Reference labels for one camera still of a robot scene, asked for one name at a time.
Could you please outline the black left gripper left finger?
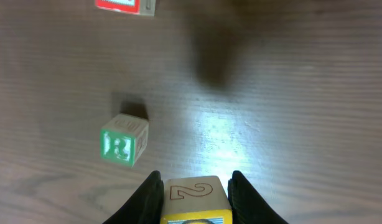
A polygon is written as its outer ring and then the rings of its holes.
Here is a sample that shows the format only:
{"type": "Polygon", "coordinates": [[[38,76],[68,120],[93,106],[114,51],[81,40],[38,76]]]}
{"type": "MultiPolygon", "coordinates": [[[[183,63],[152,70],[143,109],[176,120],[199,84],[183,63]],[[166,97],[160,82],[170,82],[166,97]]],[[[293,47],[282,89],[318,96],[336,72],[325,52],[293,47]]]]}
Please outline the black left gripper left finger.
{"type": "Polygon", "coordinates": [[[130,196],[103,224],[159,224],[164,202],[164,183],[158,170],[130,196]]]}

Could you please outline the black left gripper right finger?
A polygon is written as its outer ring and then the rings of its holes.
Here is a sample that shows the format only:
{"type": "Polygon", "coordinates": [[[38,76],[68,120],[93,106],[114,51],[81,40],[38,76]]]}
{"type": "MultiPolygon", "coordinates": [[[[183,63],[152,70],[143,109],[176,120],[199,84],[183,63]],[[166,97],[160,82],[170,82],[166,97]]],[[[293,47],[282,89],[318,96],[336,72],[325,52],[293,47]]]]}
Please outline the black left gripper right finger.
{"type": "Polygon", "coordinates": [[[238,170],[228,181],[234,224],[287,224],[238,170]]]}

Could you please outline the green R block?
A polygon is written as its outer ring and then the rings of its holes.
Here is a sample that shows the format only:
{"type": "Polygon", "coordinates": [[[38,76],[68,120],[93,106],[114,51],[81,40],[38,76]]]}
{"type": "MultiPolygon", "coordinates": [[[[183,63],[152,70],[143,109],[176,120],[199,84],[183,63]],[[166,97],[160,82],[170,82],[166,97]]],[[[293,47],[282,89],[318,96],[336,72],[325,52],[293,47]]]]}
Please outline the green R block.
{"type": "Polygon", "coordinates": [[[101,129],[101,157],[132,167],[146,149],[148,135],[148,119],[118,114],[101,129]]]}

